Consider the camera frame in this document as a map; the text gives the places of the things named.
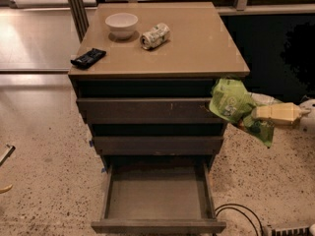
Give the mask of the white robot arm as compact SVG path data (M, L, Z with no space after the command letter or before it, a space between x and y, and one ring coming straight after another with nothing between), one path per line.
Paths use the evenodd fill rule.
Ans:
M300 105L292 102L282 102L257 106L252 110L251 116L255 120L269 121L278 127L293 127L305 133L313 133L315 130L313 99Z

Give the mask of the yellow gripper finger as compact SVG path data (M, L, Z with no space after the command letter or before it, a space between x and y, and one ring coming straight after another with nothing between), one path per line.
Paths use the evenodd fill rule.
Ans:
M262 121L271 121L275 125L292 125L311 110L299 107L292 102L255 107L251 116Z

